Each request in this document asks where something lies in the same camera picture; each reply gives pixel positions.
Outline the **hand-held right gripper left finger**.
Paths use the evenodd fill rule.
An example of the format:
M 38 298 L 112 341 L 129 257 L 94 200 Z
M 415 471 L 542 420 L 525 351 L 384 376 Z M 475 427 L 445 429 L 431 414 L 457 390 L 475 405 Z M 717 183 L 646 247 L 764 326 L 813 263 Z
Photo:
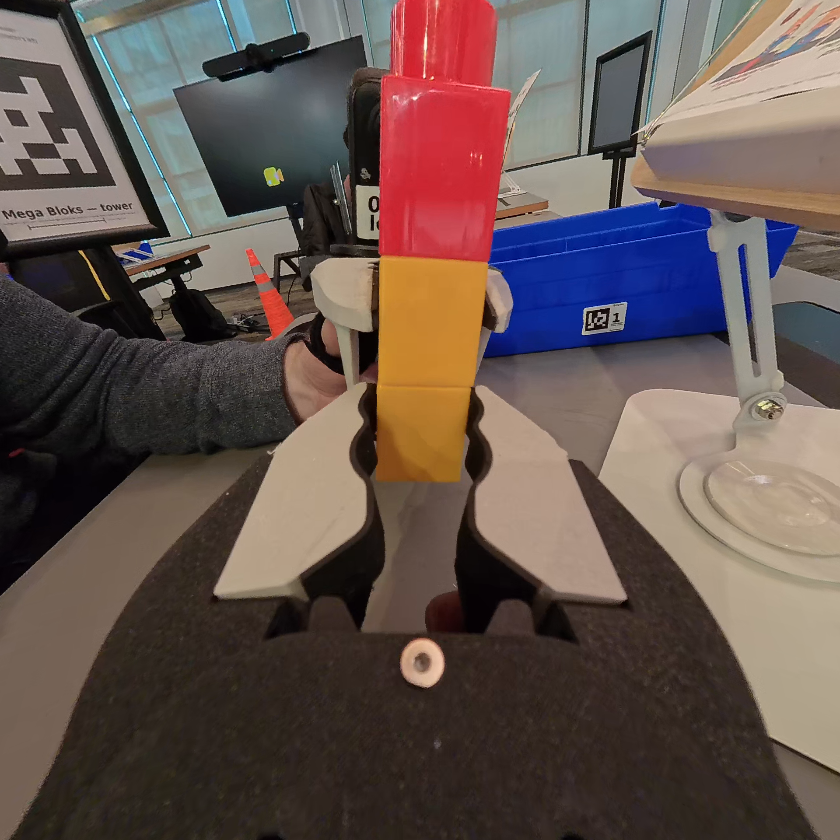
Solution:
M 220 574 L 219 600 L 368 601 L 385 539 L 372 474 L 375 385 L 360 383 L 275 450 Z

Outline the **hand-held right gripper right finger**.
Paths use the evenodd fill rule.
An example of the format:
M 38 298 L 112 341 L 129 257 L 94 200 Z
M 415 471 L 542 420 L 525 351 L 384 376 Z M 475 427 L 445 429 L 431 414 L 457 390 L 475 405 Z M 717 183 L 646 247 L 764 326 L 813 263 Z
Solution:
M 484 385 L 474 388 L 457 537 L 462 603 L 520 598 L 619 606 L 627 594 L 567 452 Z

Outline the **yellow toy block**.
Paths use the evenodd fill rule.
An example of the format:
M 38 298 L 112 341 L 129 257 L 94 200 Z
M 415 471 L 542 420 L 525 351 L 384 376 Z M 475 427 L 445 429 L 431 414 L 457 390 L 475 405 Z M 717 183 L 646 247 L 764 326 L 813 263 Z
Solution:
M 471 388 L 378 385 L 376 478 L 452 483 L 465 457 Z
M 471 387 L 487 276 L 486 262 L 381 257 L 378 384 Z

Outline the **red toy block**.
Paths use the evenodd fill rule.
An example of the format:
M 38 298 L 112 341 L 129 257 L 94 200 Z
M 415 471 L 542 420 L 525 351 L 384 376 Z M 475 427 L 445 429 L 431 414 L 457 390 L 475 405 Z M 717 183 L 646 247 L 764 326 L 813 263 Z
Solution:
M 487 263 L 511 94 L 486 1 L 401 1 L 381 83 L 382 257 Z

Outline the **blue plastic bin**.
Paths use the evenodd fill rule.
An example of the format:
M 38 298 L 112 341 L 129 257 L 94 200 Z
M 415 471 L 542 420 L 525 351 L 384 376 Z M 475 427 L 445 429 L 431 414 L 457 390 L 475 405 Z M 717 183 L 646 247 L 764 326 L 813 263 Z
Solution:
M 651 202 L 495 231 L 513 307 L 486 357 L 724 330 L 710 225 L 704 207 Z

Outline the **person's left forearm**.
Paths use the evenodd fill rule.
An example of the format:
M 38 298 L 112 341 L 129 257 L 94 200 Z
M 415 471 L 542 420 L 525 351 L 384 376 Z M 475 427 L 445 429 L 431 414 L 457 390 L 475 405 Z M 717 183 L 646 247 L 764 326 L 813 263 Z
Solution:
M 299 424 L 298 335 L 260 345 L 126 339 L 2 278 L 2 456 L 183 455 L 279 441 Z

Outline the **grey desk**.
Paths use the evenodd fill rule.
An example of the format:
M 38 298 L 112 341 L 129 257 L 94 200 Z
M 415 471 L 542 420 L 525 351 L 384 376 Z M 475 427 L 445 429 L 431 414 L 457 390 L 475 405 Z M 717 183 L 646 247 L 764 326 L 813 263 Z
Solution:
M 485 363 L 479 383 L 598 471 L 629 396 L 655 387 L 734 394 L 708 336 L 536 353 Z M 96 654 L 163 554 L 259 449 L 153 458 L 2 595 L 2 838 L 36 797 Z

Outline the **dark jacket on chair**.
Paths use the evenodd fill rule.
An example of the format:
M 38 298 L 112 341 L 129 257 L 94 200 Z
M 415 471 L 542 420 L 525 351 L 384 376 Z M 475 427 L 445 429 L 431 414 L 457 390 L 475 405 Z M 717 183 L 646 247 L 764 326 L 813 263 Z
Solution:
M 309 184 L 302 200 L 301 256 L 351 257 L 350 237 L 343 227 L 340 207 L 330 182 Z

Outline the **orange traffic cone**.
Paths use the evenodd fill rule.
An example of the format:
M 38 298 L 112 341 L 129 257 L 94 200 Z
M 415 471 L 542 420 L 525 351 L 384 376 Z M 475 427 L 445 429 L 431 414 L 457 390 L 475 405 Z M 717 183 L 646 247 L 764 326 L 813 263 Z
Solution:
M 275 340 L 291 326 L 295 317 L 275 287 L 272 279 L 260 264 L 254 250 L 247 248 L 246 255 L 259 293 L 259 299 L 266 315 L 269 338 Z

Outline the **wooden edged side table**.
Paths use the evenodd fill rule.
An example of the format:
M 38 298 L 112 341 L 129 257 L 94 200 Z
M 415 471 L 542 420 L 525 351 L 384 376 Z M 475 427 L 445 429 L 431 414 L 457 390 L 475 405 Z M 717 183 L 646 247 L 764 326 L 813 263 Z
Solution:
M 497 199 L 496 222 L 536 214 L 550 208 L 550 202 L 529 192 L 499 196 Z

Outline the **black portrait display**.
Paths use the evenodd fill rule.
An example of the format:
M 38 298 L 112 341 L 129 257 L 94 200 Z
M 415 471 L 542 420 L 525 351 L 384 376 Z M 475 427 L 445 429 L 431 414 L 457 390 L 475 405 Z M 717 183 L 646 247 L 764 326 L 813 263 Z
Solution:
M 588 155 L 635 149 L 653 35 L 648 30 L 596 59 Z

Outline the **wooden document holder board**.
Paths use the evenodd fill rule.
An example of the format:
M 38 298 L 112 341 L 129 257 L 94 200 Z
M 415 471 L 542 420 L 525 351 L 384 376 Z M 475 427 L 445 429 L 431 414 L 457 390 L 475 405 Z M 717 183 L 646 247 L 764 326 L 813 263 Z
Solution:
M 838 231 L 838 88 L 668 122 L 633 167 L 641 194 Z

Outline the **framed black white code sign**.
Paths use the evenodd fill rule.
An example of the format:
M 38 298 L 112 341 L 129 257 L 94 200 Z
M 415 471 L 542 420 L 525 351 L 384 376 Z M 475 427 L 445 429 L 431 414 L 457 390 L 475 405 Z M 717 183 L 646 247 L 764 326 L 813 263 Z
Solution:
M 70 5 L 2 1 L 2 259 L 168 235 Z

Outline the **printed instruction sheet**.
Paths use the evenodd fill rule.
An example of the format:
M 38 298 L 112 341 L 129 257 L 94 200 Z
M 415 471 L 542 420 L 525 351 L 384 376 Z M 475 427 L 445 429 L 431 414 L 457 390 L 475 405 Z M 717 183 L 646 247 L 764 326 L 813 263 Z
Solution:
M 648 144 L 667 123 L 838 88 L 839 2 L 763 2 L 743 50 L 719 72 L 674 101 L 647 132 Z

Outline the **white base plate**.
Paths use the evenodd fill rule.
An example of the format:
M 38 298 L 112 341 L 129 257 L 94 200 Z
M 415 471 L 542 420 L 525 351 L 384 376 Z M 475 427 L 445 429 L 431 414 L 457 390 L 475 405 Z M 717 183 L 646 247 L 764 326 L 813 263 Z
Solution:
M 771 738 L 838 771 L 838 583 L 787 574 L 730 550 L 679 499 L 686 463 L 733 447 L 738 408 L 733 395 L 654 389 L 630 396 L 599 478 L 710 609 Z

